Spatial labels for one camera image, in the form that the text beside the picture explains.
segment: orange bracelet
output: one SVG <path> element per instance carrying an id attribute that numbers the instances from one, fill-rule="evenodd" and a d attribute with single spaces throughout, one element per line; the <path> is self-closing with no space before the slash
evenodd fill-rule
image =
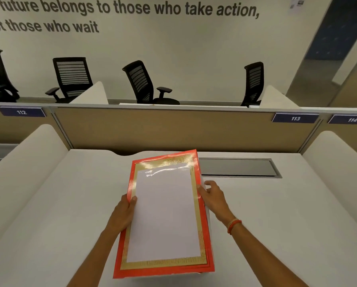
<path id="1" fill-rule="evenodd" d="M 237 225 L 238 223 L 243 223 L 241 220 L 239 220 L 238 218 L 235 218 L 234 220 L 232 220 L 229 225 L 228 225 L 228 234 L 232 235 L 232 229 L 235 225 Z"/>

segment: red border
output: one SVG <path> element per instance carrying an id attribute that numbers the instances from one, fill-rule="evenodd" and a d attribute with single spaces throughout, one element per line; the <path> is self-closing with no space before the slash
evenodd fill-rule
<path id="1" fill-rule="evenodd" d="M 165 159 L 165 158 L 170 158 L 170 157 L 177 157 L 177 156 L 187 155 L 190 153 L 193 154 L 196 183 L 201 184 L 201 172 L 200 172 L 200 166 L 198 163 L 197 150 L 190 150 L 190 151 L 185 151 L 185 152 L 180 152 L 180 153 L 174 153 L 174 154 L 162 155 L 162 156 L 151 157 L 151 158 L 146 158 L 146 159 L 134 160 L 134 161 L 132 161 L 131 175 L 130 175 L 129 184 L 128 184 L 128 191 L 127 191 L 128 201 L 131 199 L 134 171 L 135 171 L 135 167 L 136 167 L 137 163 L 155 161 L 155 160 Z M 125 277 L 138 277 L 138 276 L 214 272 L 213 252 L 212 252 L 212 246 L 211 246 L 211 241 L 210 241 L 210 234 L 209 234 L 208 220 L 206 217 L 205 204 L 204 204 L 204 201 L 203 201 L 202 197 L 200 196 L 200 194 L 199 193 L 197 193 L 197 194 L 198 194 L 198 202 L 199 202 L 199 206 L 200 206 L 200 217 L 201 217 L 202 228 L 203 228 L 202 231 L 203 231 L 203 236 L 204 236 L 206 261 L 208 263 L 201 264 L 201 265 L 120 270 L 121 258 L 123 256 L 123 249 L 124 249 L 125 232 L 126 232 L 126 230 L 123 230 L 120 233 L 116 262 L 114 265 L 114 272 L 113 272 L 114 279 L 125 278 Z"/>

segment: person's left hand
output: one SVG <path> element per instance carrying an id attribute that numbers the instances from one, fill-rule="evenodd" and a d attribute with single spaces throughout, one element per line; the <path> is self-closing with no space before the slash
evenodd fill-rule
<path id="1" fill-rule="evenodd" d="M 108 220 L 106 229 L 111 231 L 116 236 L 126 227 L 128 227 L 133 219 L 134 207 L 137 197 L 134 196 L 131 202 L 128 203 L 127 195 L 121 197 L 120 202 L 114 208 L 111 217 Z"/>

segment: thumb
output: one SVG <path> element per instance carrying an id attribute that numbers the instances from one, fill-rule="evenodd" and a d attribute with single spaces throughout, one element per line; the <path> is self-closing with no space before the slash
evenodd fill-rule
<path id="1" fill-rule="evenodd" d="M 201 185 L 197 185 L 197 191 L 200 193 L 200 195 L 204 198 L 207 197 L 209 195 L 209 193 L 201 186 Z"/>
<path id="2" fill-rule="evenodd" d="M 134 210 L 134 207 L 136 205 L 136 202 L 137 202 L 137 196 L 134 196 L 131 201 L 129 202 L 129 210 L 133 212 Z"/>

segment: forearm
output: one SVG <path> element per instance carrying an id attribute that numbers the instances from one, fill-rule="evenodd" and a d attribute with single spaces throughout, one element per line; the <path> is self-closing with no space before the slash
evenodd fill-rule
<path id="1" fill-rule="evenodd" d="M 241 223 L 233 227 L 231 234 L 262 287 L 307 287 Z"/>
<path id="2" fill-rule="evenodd" d="M 95 246 L 76 271 L 67 287 L 97 287 L 112 246 L 118 236 L 108 229 L 102 231 Z"/>

